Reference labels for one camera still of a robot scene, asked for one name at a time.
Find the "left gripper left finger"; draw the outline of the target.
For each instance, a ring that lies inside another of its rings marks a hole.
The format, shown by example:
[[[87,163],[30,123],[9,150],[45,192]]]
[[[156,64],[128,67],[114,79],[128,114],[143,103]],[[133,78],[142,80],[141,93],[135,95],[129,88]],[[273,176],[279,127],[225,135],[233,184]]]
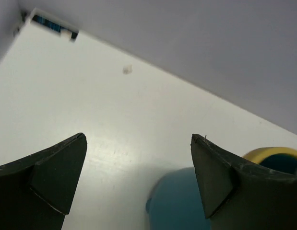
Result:
[[[0,230],[60,230],[87,152],[83,133],[0,166]]]

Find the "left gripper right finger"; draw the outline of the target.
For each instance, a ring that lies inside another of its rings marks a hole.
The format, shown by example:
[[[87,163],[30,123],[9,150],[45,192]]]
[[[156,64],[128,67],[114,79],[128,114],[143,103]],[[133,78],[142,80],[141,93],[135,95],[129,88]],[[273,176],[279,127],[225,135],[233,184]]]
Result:
[[[191,155],[213,230],[297,230],[297,176],[250,162],[201,135]]]

